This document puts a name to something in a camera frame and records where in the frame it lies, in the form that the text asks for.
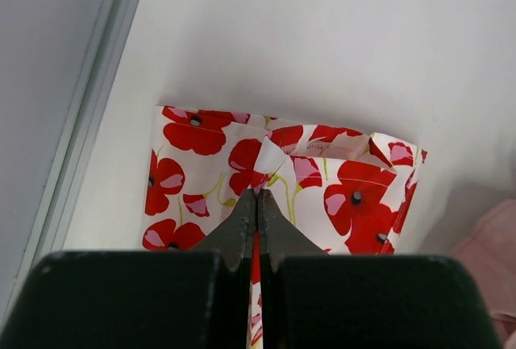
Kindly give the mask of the pink crumpled garment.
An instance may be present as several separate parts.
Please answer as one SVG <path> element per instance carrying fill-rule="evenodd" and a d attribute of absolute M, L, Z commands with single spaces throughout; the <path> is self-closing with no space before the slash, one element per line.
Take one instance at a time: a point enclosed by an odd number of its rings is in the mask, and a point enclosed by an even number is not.
<path fill-rule="evenodd" d="M 515 201 L 479 218 L 453 256 L 475 279 L 504 348 L 515 347 Z"/>

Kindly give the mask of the left aluminium frame post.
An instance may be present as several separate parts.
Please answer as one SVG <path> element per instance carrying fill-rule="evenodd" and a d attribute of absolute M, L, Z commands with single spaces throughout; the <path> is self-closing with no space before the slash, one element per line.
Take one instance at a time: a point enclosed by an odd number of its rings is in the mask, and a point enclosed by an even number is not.
<path fill-rule="evenodd" d="M 63 246 L 139 0 L 1 0 L 1 314 Z"/>

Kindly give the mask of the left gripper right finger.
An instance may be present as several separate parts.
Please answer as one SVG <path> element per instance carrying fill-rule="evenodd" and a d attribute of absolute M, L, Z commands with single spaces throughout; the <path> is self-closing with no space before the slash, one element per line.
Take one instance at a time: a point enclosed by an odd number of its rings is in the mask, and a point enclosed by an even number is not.
<path fill-rule="evenodd" d="M 498 348 L 474 279 L 446 256 L 330 255 L 256 199 L 266 348 Z"/>

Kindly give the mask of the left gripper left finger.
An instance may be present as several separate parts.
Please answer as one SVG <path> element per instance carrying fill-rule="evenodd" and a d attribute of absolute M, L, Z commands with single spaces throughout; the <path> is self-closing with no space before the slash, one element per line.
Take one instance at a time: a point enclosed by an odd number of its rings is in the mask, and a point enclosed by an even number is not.
<path fill-rule="evenodd" d="M 30 272 L 4 348 L 245 348 L 256 195 L 188 251 L 60 251 Z"/>

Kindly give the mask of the red poppy print skirt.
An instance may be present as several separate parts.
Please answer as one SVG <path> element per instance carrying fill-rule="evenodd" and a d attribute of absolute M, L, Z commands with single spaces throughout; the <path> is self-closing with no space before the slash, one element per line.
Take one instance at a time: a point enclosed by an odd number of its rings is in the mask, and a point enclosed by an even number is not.
<path fill-rule="evenodd" d="M 190 249 L 251 189 L 326 253 L 393 254 L 426 160 L 378 132 L 158 106 L 142 245 Z"/>

